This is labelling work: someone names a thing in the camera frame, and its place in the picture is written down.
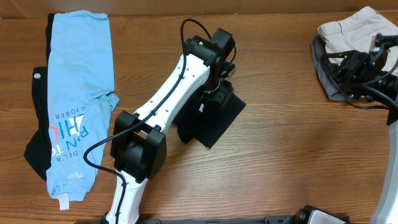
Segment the light blue t-shirt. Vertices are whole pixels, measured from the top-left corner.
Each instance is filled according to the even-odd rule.
[[[47,190],[52,198],[68,194],[82,201],[98,170],[84,152],[107,137],[114,91],[113,55],[106,14],[76,11],[56,14],[48,65],[49,134],[52,142]],[[104,146],[88,154],[101,164]]]

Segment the wooden table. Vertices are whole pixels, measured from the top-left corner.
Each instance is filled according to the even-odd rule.
[[[221,27],[238,48],[235,94],[247,103],[212,149],[167,135],[167,160],[145,189],[140,213],[164,220],[262,218],[310,204],[368,223],[381,194],[389,138],[386,111],[327,100],[310,46],[317,27],[352,13],[195,16]],[[398,12],[383,12],[398,24]],[[112,17],[116,93],[113,113],[133,112],[161,86],[181,54],[186,16]],[[83,202],[59,211],[23,153],[37,130],[32,69],[45,65],[45,19],[0,21],[0,223],[99,219],[113,200],[115,176],[99,172]],[[204,36],[195,25],[185,37]],[[107,145],[102,165],[113,167]]]

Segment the black cloth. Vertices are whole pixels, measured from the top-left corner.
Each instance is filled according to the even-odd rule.
[[[235,94],[220,108],[214,105],[204,105],[190,97],[184,104],[173,122],[177,125],[178,136],[184,144],[196,138],[206,147],[212,147],[246,106]]]
[[[49,57],[51,52],[51,33],[52,33],[52,23],[54,21],[55,14],[50,13],[47,17],[47,27],[45,28],[45,36],[47,38],[47,46],[45,48],[45,56],[47,58],[47,66],[49,65]]]
[[[47,39],[46,59],[49,64],[51,52],[51,33],[54,14],[49,14],[45,36]],[[47,110],[47,67],[36,67],[32,74],[32,99],[39,120],[39,130],[26,145],[24,157],[36,173],[43,179],[51,167],[51,142],[49,136],[49,113]]]

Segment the folded clothing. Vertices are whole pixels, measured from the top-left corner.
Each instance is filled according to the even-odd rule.
[[[325,50],[327,53],[348,50],[368,53],[371,49],[373,37],[377,33],[398,35],[398,27],[368,6],[345,20],[321,25],[319,33],[326,43]],[[397,61],[398,47],[392,47],[390,50],[386,66],[382,69],[384,71],[391,70]],[[331,62],[338,63],[341,60],[333,58]]]
[[[52,22],[54,14],[49,14],[45,29],[47,38],[46,58],[49,63]],[[51,167],[51,142],[49,136],[49,114],[47,112],[47,67],[36,67],[32,74],[32,99],[39,120],[39,130],[26,145],[24,157],[33,170],[47,180],[46,171]]]
[[[82,201],[98,170],[85,151],[106,138],[114,91],[113,53],[106,14],[76,11],[56,14],[48,65],[49,135],[52,144],[47,190],[52,198],[67,194]],[[104,145],[88,154],[101,164]]]
[[[329,99],[344,100],[347,96],[340,93],[338,86],[318,63],[325,54],[358,50],[368,53],[371,49],[373,37],[377,33],[382,35],[398,35],[398,27],[381,16],[371,7],[365,7],[342,21],[328,22],[318,28],[318,34],[311,43],[312,60],[318,78],[325,89]],[[398,47],[390,48],[386,65],[382,70],[389,71],[397,61]],[[340,63],[342,59],[331,58],[330,62]]]

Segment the shirt tag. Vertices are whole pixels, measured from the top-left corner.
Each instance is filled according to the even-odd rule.
[[[200,105],[200,108],[199,108],[199,111],[203,113],[203,108],[204,108],[204,107],[205,107],[205,105],[204,105],[204,104],[201,104],[201,105]]]
[[[58,200],[60,201],[60,211],[69,210],[68,194],[59,195]]]

